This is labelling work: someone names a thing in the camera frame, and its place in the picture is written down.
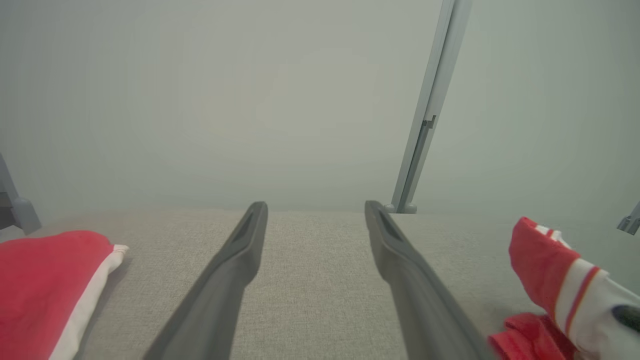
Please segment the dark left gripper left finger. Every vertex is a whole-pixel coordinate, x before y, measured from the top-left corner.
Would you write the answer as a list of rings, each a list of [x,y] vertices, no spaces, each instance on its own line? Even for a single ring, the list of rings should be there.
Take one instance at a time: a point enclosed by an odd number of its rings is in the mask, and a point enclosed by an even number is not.
[[[268,206],[254,202],[144,354],[146,360],[228,360],[243,294],[258,273]]]

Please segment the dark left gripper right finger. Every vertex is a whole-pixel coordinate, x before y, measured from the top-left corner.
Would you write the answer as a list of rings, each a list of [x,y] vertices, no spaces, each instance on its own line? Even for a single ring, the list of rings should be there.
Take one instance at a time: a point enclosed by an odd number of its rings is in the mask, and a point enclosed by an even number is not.
[[[389,285],[410,360],[491,360],[487,341],[386,208],[365,202],[375,266]]]

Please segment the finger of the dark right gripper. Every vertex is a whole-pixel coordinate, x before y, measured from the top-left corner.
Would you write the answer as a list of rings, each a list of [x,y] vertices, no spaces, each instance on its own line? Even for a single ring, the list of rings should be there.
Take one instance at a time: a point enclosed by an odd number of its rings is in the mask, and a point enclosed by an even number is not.
[[[611,309],[614,319],[629,328],[630,330],[640,333],[640,308],[638,306],[620,304]]]

